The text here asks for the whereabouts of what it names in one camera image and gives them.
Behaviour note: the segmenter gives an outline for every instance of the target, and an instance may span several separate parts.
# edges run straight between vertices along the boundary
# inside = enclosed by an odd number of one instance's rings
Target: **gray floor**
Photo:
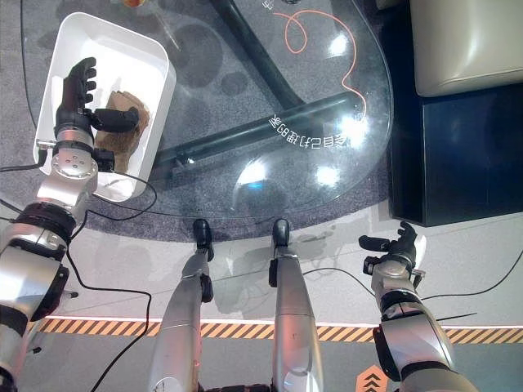
[[[101,371],[129,339],[122,337],[45,335],[44,350],[28,357],[20,392],[90,390]],[[103,391],[145,390],[154,339],[145,338],[107,376]],[[321,343],[325,390],[350,392],[365,369],[379,365],[370,343]],[[206,388],[270,382],[272,341],[204,339],[200,382]],[[458,370],[482,392],[523,389],[522,345],[457,345]],[[398,385],[389,382],[387,391]]]

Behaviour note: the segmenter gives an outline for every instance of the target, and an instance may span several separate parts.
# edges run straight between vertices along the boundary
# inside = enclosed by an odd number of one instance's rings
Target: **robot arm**
[[[61,260],[74,227],[85,214],[86,200],[96,190],[99,167],[112,169],[114,156],[94,149],[91,125],[105,123],[115,131],[136,126],[136,110],[101,110],[92,113],[89,80],[96,75],[94,58],[76,64],[64,79],[62,104],[56,112],[51,172],[36,200],[28,205],[2,234],[0,242],[0,392],[16,391],[26,351],[29,322],[50,314],[59,304],[69,271]]]
[[[382,369],[393,381],[401,382],[400,392],[477,392],[456,372],[448,337],[416,293],[422,276],[414,269],[417,235],[408,223],[401,222],[401,227],[397,241],[360,238],[362,248],[387,252],[364,262],[364,273],[372,275],[382,313],[382,322],[373,331]]]

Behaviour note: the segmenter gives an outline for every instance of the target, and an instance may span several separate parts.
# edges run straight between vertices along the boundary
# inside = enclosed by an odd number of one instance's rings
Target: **orange arrow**
[[[356,378],[355,392],[386,392],[387,382],[387,376],[382,369],[373,365]]]

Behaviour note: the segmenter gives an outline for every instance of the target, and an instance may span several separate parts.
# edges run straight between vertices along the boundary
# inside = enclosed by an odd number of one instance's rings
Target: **beige cushion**
[[[420,96],[523,82],[523,0],[411,0]]]

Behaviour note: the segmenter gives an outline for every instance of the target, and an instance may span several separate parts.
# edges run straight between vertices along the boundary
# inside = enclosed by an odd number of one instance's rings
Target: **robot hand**
[[[407,222],[400,223],[398,229],[400,237],[390,241],[386,238],[375,238],[363,235],[359,239],[363,249],[372,252],[386,252],[382,257],[369,256],[365,258],[364,273],[372,275],[373,267],[386,260],[396,260],[405,265],[405,268],[412,273],[416,266],[419,266],[425,256],[427,248],[427,238],[424,235],[418,236],[414,228]]]
[[[81,129],[92,137],[91,110],[85,104],[92,102],[89,91],[96,89],[96,82],[89,80],[96,76],[96,59],[88,57],[77,63],[64,79],[62,103],[56,111],[55,136],[65,127]]]
[[[91,127],[107,132],[122,133],[133,130],[138,124],[138,109],[128,111],[96,109],[94,113],[85,104],[92,102],[90,91],[96,89],[96,59],[88,57],[77,63],[64,79],[62,103],[56,111],[55,136],[60,130],[77,128],[92,138]]]

